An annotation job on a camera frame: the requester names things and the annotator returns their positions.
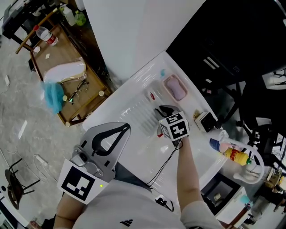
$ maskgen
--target eyeglasses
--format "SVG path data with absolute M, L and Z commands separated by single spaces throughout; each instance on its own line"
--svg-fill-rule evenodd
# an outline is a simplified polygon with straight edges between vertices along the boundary
M 88 84 L 89 83 L 86 80 L 81 81 L 78 84 L 76 91 L 69 97 L 68 102 L 73 105 L 75 103 L 75 100 L 80 98 L 78 93 L 88 90 Z

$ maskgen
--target white sink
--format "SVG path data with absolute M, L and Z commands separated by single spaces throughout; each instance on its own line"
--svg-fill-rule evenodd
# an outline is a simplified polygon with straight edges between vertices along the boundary
M 162 86 L 165 77 L 177 75 L 185 84 L 188 93 L 175 103 Z M 155 101 L 150 99 L 150 92 Z M 190 124 L 190 144 L 202 189 L 219 171 L 226 158 L 209 146 L 210 136 L 200 131 L 193 120 L 194 111 L 209 111 L 213 114 L 198 89 L 180 67 L 162 52 L 134 74 L 125 84 L 101 104 L 83 123 L 85 130 L 107 122 L 126 122 L 131 126 L 131 136 L 119 158 L 119 162 L 144 182 L 149 182 L 174 150 L 171 140 L 159 138 L 154 108 L 158 105 L 180 107 Z M 103 142 L 108 149 L 116 136 Z M 153 188 L 172 201 L 177 201 L 177 160 L 175 153 L 163 169 Z

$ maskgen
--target yellow bottle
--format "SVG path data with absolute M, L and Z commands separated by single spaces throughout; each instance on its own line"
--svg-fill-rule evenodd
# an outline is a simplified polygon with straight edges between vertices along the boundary
M 248 155 L 244 152 L 238 151 L 233 148 L 228 148 L 226 152 L 223 153 L 227 158 L 231 159 L 232 161 L 235 161 L 239 163 L 240 165 L 250 165 L 252 163 L 251 159 L 248 157 Z

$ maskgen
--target white tube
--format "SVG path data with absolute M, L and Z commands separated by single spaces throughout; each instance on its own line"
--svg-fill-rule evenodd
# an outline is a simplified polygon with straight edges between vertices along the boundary
M 220 141 L 220 143 L 221 143 L 221 142 L 233 143 L 233 144 L 242 146 L 242 147 L 244 147 L 244 148 L 246 148 L 246 149 L 249 149 L 251 152 L 254 153 L 254 155 L 257 157 L 257 159 L 258 159 L 258 161 L 259 161 L 259 163 L 260 163 L 260 167 L 261 167 L 261 173 L 260 173 L 259 177 L 257 178 L 257 180 L 250 181 L 250 180 L 248 180 L 248 179 L 245 179 L 244 177 L 242 177 L 242 176 L 241 176 L 240 174 L 238 174 L 238 173 L 234 174 L 234 175 L 233 175 L 233 178 L 238 179 L 238 180 L 242 180 L 243 182 L 246 182 L 246 183 L 248 183 L 248 184 L 256 184 L 256 183 L 258 183 L 258 182 L 262 179 L 262 177 L 263 177 L 263 175 L 264 175 L 264 162 L 263 162 L 262 157 L 260 156 L 260 154 L 257 152 L 257 150 L 256 150 L 255 148 L 253 148 L 252 146 L 250 146 L 250 145 L 246 145 L 246 144 L 244 144 L 244 143 L 242 143 L 242 142 L 239 142 L 239 141 L 236 141 L 236 140 L 233 140 L 233 139 L 230 139 L 230 138 L 223 138 L 223 139 Z

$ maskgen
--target adidas logo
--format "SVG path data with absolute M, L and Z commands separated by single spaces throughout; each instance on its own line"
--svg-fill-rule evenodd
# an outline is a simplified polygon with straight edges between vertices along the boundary
M 120 222 L 121 224 L 124 224 L 125 226 L 129 227 L 132 224 L 133 220 L 126 220 L 126 221 L 122 221 Z

